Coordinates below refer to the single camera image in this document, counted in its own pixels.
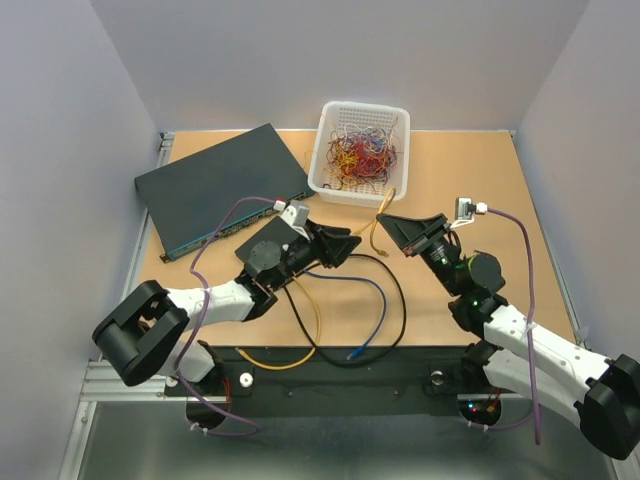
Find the small black network switch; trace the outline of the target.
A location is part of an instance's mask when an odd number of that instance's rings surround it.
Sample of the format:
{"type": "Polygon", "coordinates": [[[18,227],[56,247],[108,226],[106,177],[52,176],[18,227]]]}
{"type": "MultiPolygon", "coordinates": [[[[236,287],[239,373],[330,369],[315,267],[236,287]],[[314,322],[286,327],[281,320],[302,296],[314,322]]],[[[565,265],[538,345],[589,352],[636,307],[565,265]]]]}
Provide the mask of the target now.
{"type": "Polygon", "coordinates": [[[238,260],[245,263],[250,258],[253,248],[261,242],[273,242],[276,245],[282,246],[284,244],[290,244],[298,238],[299,234],[281,217],[274,217],[240,245],[235,250],[235,256],[238,260]]]}

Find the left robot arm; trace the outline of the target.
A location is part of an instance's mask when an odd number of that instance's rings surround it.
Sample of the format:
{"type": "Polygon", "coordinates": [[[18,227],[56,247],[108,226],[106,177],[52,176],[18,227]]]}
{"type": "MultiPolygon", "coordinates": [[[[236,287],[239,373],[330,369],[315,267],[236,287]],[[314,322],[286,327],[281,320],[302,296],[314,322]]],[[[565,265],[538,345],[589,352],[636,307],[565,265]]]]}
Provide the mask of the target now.
{"type": "Polygon", "coordinates": [[[261,317],[276,303],[276,291],[311,264],[336,268],[361,241],[347,228],[313,221],[293,228],[277,217],[236,249],[243,264],[236,278],[193,289],[165,289],[155,280],[145,281],[98,324],[92,340],[127,386],[156,374],[181,374],[199,393],[213,393],[222,384],[222,369],[204,346],[186,347],[182,333],[198,322],[261,317]]]}

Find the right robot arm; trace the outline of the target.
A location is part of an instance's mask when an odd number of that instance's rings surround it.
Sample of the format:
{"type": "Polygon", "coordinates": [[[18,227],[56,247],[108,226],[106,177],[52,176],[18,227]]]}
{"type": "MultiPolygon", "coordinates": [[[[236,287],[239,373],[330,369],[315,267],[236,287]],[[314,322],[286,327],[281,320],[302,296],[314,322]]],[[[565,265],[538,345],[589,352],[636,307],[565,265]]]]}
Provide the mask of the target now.
{"type": "Polygon", "coordinates": [[[380,214],[378,222],[407,257],[420,257],[450,294],[459,327],[479,338],[460,366],[463,384],[516,392],[573,423],[600,452],[627,459],[639,444],[639,363],[610,358],[537,324],[500,295],[506,281],[497,258],[461,252],[456,232],[439,214],[409,219],[380,214]]]}

